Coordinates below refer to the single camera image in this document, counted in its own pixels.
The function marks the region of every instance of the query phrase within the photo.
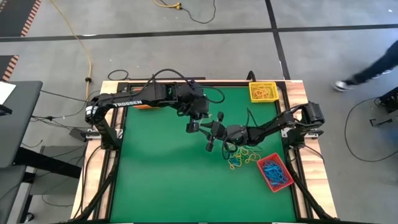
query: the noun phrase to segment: green mat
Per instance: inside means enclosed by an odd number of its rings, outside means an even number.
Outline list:
[[[210,114],[216,118],[224,112],[225,126],[245,124],[247,107],[259,124],[276,115],[273,103],[251,103],[247,87],[220,89],[226,100],[210,103]],[[205,92],[220,99],[214,90]],[[212,153],[205,151],[205,135],[185,132],[188,120],[172,108],[129,108],[111,222],[295,220],[289,188],[272,193],[255,162],[231,170],[222,158],[221,141],[215,142]],[[280,133],[260,146],[262,157],[277,152],[284,158]]]

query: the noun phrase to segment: gray floor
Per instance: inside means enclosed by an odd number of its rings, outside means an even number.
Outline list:
[[[113,34],[168,30],[206,30],[270,27],[263,0],[216,0],[216,19],[196,24],[183,11],[162,9],[146,0],[57,1],[76,34]],[[398,22],[394,0],[272,0],[278,27],[352,26]],[[197,19],[207,20],[211,0],[183,1]],[[70,35],[62,18],[43,1],[28,36]],[[398,219],[398,157],[368,163],[356,160],[345,146],[343,128],[349,109],[366,98],[379,96],[398,84],[398,70],[341,94],[330,84],[369,65],[398,39],[397,29],[281,33],[292,79],[304,80],[309,100],[321,103],[326,123],[320,138],[322,154],[338,216],[357,222],[395,223]],[[245,78],[253,70],[261,79],[283,79],[274,39],[267,34],[193,35],[133,39],[85,40],[93,59],[91,90],[114,69],[126,69],[132,78],[149,77],[170,67],[186,76],[209,79]],[[20,56],[11,80],[41,80],[44,90],[85,97],[84,78],[88,63],[76,41],[0,43],[0,54]],[[42,94],[37,116],[63,115],[78,111],[82,104]],[[372,128],[368,119],[380,114],[370,101],[358,107],[348,124],[348,141],[360,157],[375,159],[393,152],[398,145],[395,124]],[[83,116],[65,118],[64,124],[86,126]],[[80,145],[68,131],[32,123],[24,142],[45,145]],[[19,198],[25,186],[21,187]],[[73,195],[48,198],[67,204]],[[71,207],[54,208],[34,198],[32,223],[66,220]],[[9,223],[15,223],[16,213]]]

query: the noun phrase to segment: person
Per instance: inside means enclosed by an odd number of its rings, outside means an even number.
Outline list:
[[[370,67],[365,68],[349,79],[337,81],[334,88],[338,91],[347,91],[354,86],[369,81],[370,79],[378,78],[380,75],[385,75],[398,65],[398,40],[395,41],[385,52],[385,54],[374,62]]]

